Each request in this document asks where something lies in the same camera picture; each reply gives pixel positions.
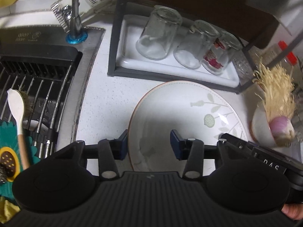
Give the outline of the person right hand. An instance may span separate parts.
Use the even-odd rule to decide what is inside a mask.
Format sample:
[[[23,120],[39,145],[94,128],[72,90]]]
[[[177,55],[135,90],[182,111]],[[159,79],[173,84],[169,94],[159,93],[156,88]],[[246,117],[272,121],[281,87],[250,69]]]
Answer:
[[[281,210],[286,216],[293,220],[303,219],[303,204],[285,204]]]

